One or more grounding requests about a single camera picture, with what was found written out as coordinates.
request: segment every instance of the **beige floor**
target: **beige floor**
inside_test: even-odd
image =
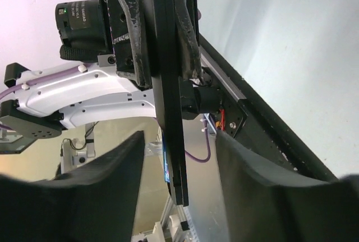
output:
[[[98,123],[94,130],[96,155],[109,151],[138,130],[145,131],[148,143],[155,140],[158,126],[152,118],[124,118]],[[84,127],[72,129],[57,138],[38,140],[20,155],[0,156],[0,173],[27,181],[52,179],[59,164],[62,139],[82,140],[84,133]],[[146,157],[134,234],[152,229],[154,222],[159,221],[167,194],[159,157]]]

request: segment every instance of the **black cylindrical motor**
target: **black cylindrical motor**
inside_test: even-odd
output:
[[[105,26],[98,0],[65,2],[56,6],[56,25],[66,60],[88,61],[105,53]]]

